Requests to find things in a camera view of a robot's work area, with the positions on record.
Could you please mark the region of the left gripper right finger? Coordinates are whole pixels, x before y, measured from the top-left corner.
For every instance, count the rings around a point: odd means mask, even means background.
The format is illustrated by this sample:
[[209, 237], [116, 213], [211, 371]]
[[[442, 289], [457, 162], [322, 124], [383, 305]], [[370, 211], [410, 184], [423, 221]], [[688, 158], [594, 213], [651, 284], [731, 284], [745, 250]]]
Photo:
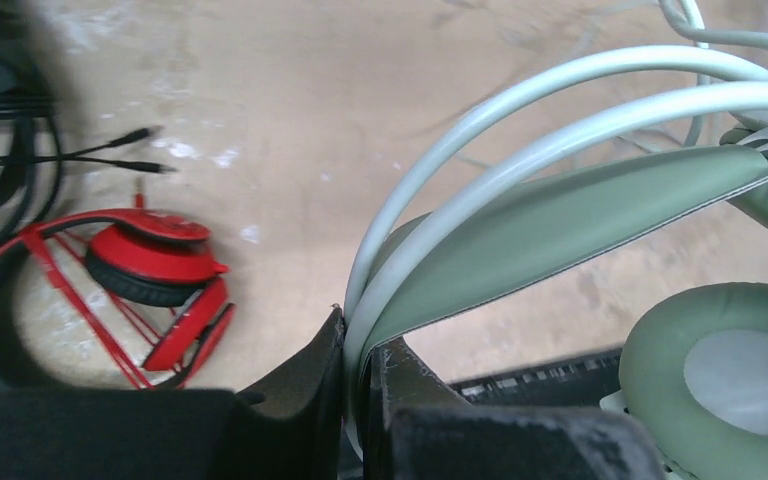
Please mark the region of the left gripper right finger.
[[607, 395], [596, 407], [474, 405], [401, 339], [365, 378], [368, 479], [662, 479], [652, 440]]

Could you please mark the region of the black blue headphones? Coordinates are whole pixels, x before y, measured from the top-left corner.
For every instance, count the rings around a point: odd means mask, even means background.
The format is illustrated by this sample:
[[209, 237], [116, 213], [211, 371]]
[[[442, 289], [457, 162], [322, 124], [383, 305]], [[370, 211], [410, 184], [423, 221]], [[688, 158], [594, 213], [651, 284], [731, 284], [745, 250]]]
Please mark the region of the black blue headphones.
[[1, 246], [49, 215], [66, 173], [54, 90], [20, 1], [0, 1], [0, 133], [9, 137], [0, 154]]

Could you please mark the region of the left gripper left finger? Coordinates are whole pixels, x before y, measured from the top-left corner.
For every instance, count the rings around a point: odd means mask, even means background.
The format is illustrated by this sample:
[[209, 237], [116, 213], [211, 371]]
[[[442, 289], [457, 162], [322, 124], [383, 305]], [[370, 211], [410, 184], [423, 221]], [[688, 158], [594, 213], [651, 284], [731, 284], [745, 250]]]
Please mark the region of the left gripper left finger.
[[0, 479], [333, 479], [344, 323], [250, 387], [0, 394]]

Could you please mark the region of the red headphones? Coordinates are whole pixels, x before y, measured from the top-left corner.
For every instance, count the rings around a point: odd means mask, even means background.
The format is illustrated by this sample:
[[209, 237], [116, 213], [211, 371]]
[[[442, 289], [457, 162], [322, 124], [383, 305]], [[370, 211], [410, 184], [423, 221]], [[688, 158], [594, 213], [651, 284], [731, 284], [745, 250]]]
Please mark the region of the red headphones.
[[[135, 365], [67, 280], [47, 243], [69, 229], [102, 223], [104, 229], [72, 256], [130, 321], [133, 304], [166, 308], [174, 321]], [[137, 389], [178, 389], [209, 358], [236, 306], [224, 280], [229, 269], [213, 255], [210, 230], [177, 215], [144, 208], [113, 208], [32, 224], [0, 247], [0, 394], [63, 386], [25, 348], [13, 317], [12, 295], [26, 261], [35, 261], [49, 284], [95, 333], [126, 380]]]

